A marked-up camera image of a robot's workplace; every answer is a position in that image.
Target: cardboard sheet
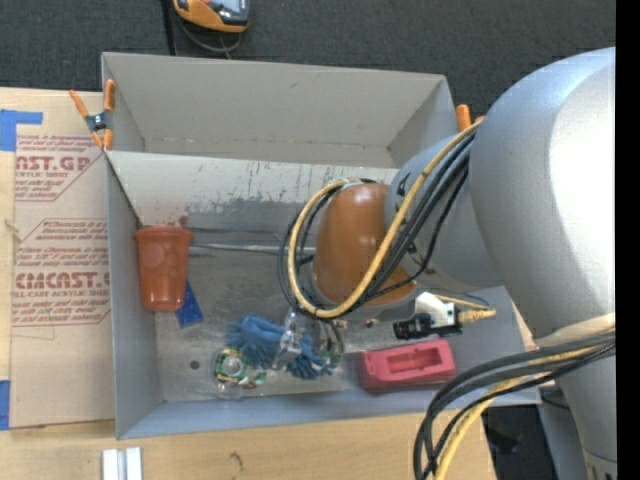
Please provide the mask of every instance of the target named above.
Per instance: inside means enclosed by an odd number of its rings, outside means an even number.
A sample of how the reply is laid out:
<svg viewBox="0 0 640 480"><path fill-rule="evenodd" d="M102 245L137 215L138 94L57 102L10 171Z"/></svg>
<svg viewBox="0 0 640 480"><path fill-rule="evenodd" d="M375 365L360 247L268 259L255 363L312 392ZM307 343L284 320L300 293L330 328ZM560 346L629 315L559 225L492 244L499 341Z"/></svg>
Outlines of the cardboard sheet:
<svg viewBox="0 0 640 480"><path fill-rule="evenodd" d="M102 110L101 93L80 95L90 113ZM111 418L104 157L67 91L3 88L0 108L42 113L41 125L17 126L2 159L15 176L0 180L3 204L14 205L0 237L3 265L15 258L12 273L2 269L10 296L0 306L11 325L10 426Z"/></svg>

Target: pink sponge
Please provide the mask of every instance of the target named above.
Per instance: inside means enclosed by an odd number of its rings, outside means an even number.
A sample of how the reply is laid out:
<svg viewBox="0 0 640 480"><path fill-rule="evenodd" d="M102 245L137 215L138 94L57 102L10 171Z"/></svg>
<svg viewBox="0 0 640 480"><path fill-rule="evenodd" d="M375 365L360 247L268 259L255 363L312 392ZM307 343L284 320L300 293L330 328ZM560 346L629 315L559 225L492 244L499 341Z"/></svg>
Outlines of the pink sponge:
<svg viewBox="0 0 640 480"><path fill-rule="evenodd" d="M442 382L456 374L449 343L444 339L365 351L357 364L360 384L365 389Z"/></svg>

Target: small white object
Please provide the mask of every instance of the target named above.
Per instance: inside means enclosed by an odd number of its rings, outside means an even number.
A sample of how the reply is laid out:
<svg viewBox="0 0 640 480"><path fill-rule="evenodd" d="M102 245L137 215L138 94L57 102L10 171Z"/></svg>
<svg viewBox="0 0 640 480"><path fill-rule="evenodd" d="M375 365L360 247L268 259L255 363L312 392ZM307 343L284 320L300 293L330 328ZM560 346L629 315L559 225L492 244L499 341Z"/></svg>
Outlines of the small white object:
<svg viewBox="0 0 640 480"><path fill-rule="evenodd" d="M142 480L142 449L104 450L102 480Z"/></svg>
<svg viewBox="0 0 640 480"><path fill-rule="evenodd" d="M453 302L442 302L429 292L423 292L416 298L415 314L429 315L431 327L447 327L456 323Z"/></svg>

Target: blue plastic toy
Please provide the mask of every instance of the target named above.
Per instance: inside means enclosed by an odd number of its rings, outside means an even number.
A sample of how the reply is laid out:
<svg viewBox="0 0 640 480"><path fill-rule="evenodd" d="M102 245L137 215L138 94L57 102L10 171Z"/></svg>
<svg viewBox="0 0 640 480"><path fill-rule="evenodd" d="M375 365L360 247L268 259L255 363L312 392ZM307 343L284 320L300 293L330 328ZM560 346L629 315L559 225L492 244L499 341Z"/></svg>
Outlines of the blue plastic toy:
<svg viewBox="0 0 640 480"><path fill-rule="evenodd" d="M273 366L284 332L284 327L252 314L229 324L227 346L240 350L253 367L268 369ZM300 343L302 353L286 365L294 377L311 380L332 374L329 365L313 352L312 345L311 337L304 336Z"/></svg>

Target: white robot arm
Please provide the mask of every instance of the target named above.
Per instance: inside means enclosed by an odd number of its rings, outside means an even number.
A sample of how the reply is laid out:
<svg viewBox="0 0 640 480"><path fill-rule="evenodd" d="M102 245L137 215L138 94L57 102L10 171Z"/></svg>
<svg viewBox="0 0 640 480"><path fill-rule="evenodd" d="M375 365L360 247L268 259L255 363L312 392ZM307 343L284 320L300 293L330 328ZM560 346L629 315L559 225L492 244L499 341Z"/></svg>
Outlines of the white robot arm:
<svg viewBox="0 0 640 480"><path fill-rule="evenodd" d="M328 189L308 292L333 308L302 294L297 303L360 321L416 322L426 311L437 330L452 322L434 317L442 307L423 292L504 285L540 345L615 327L614 136L614 48L535 71L456 144L407 162L389 187ZM377 257L389 229L393 246ZM559 385L589 474L616 478L615 356Z"/></svg>

